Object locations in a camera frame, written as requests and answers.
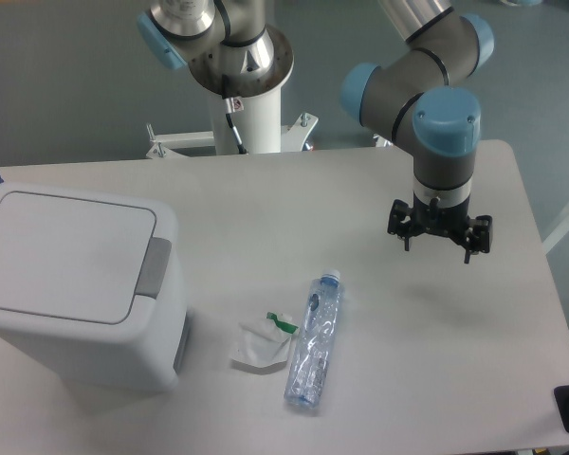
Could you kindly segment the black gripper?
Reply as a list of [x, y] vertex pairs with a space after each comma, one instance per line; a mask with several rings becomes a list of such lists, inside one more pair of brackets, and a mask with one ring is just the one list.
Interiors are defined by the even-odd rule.
[[422, 234], [438, 237], [465, 237], [464, 263], [479, 253], [488, 254], [492, 245], [493, 218], [480, 215], [468, 216], [470, 196], [453, 200], [441, 196], [424, 196], [413, 193], [413, 207], [395, 199], [389, 214], [387, 232], [404, 243], [404, 250], [411, 249], [411, 239]]

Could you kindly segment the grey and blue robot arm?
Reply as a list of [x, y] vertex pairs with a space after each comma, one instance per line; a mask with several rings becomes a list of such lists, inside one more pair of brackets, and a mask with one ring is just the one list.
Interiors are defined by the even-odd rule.
[[[487, 253], [492, 219], [468, 213], [481, 107], [460, 82], [492, 54], [493, 32], [448, 1], [385, 1], [382, 8], [408, 51], [387, 67], [354, 67], [340, 103], [413, 158], [413, 201], [393, 203], [387, 230], [404, 242], [429, 234], [452, 240], [467, 256]], [[283, 149], [281, 90], [294, 56], [267, 20], [265, 2], [155, 1], [137, 26], [163, 65], [188, 67], [209, 93], [217, 153]]]

